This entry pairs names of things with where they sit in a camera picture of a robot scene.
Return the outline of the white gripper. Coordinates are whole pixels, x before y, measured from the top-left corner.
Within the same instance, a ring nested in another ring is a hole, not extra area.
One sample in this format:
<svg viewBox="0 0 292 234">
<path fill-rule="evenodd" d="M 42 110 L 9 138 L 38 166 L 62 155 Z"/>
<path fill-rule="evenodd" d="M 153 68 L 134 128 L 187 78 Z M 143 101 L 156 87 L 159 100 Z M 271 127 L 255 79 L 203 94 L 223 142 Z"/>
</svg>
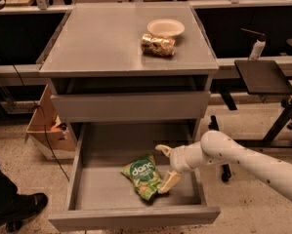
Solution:
<svg viewBox="0 0 292 234">
<path fill-rule="evenodd" d="M 158 188 L 158 193 L 164 194 L 180 181 L 182 177 L 180 174 L 191 172 L 192 167 L 187 162 L 186 149 L 183 145 L 172 149 L 167 145 L 158 144 L 155 146 L 155 149 L 161 151 L 166 157 L 169 157 L 170 166 L 173 170 L 166 172 Z"/>
</svg>

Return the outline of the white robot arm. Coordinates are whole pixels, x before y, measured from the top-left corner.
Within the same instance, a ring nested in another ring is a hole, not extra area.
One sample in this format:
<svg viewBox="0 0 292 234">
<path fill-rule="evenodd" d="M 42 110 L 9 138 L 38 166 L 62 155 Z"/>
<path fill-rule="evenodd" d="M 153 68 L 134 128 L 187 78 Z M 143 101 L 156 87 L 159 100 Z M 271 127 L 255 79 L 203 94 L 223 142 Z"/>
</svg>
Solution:
<svg viewBox="0 0 292 234">
<path fill-rule="evenodd" d="M 292 164 L 244 147 L 219 131 L 206 132 L 199 142 L 178 147 L 158 144 L 169 158 L 158 193 L 167 193 L 183 174 L 203 166 L 234 163 L 292 202 Z"/>
</svg>

